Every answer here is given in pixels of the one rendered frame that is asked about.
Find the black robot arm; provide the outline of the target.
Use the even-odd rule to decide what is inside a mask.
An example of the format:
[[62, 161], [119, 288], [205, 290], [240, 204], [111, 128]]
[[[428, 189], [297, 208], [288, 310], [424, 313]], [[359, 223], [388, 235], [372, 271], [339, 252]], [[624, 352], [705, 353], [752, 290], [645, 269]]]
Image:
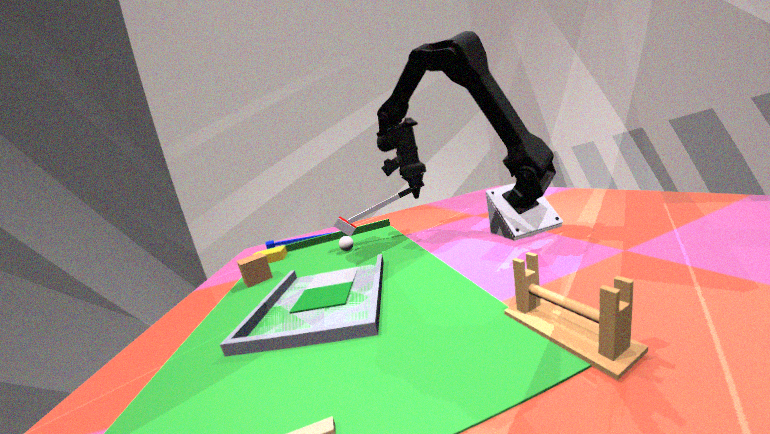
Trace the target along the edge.
[[473, 31], [437, 43], [424, 43], [411, 51], [392, 95], [377, 112], [378, 148], [386, 152], [416, 143], [413, 126], [418, 122], [412, 117], [401, 122], [408, 112], [410, 96], [426, 70], [442, 71], [465, 87], [507, 147], [508, 155], [502, 161], [511, 177], [517, 179], [511, 190], [502, 193], [509, 205], [518, 214], [537, 206], [536, 200], [545, 195], [556, 174], [553, 152], [528, 131], [505, 97], [488, 68], [481, 40]]

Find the green flat mat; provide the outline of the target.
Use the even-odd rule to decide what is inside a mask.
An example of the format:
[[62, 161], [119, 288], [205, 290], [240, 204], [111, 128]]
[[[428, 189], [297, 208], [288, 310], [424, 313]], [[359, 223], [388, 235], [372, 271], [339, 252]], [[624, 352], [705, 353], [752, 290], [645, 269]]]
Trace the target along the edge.
[[[287, 252], [250, 288], [241, 278], [104, 434], [287, 434], [332, 416], [336, 434], [460, 434], [592, 367], [391, 225], [351, 238]], [[377, 336], [224, 356], [291, 270], [361, 277], [379, 254]]]

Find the white golf ball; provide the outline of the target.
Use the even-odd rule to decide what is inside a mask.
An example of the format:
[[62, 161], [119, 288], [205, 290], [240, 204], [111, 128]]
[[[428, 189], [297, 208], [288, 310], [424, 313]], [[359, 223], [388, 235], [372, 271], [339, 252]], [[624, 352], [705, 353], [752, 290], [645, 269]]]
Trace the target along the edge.
[[353, 248], [353, 239], [349, 236], [344, 236], [339, 240], [339, 247], [343, 251], [349, 251]]

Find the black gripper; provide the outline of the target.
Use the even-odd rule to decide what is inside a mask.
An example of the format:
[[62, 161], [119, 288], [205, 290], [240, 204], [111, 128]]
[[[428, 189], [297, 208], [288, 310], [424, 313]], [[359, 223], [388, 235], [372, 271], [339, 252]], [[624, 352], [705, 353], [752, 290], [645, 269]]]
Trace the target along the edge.
[[424, 172], [426, 171], [426, 165], [419, 161], [418, 146], [416, 143], [398, 146], [397, 152], [400, 153], [405, 165], [400, 169], [400, 175], [405, 179], [413, 193], [415, 199], [419, 198], [421, 184], [423, 180]]

